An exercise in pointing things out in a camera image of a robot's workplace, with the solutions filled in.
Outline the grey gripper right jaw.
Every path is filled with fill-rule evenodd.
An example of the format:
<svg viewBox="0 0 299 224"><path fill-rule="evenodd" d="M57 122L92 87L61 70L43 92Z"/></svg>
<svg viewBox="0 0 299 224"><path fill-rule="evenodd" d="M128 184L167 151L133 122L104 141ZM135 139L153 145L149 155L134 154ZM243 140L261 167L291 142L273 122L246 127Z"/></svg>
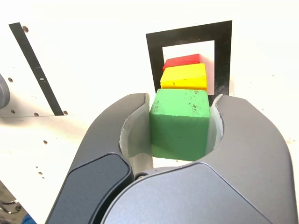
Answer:
<svg viewBox="0 0 299 224"><path fill-rule="evenodd" d="M223 136L198 161L149 175L115 198L104 224L295 224L292 161L279 130L247 100L221 96Z"/></svg>

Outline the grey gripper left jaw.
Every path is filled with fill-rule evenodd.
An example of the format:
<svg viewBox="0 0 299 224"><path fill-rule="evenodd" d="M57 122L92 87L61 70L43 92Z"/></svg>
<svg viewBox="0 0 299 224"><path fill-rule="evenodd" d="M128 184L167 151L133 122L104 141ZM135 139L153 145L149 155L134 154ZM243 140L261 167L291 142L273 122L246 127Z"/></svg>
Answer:
<svg viewBox="0 0 299 224"><path fill-rule="evenodd" d="M127 95L90 125L47 218L49 224L99 224L111 202L153 168L150 97Z"/></svg>

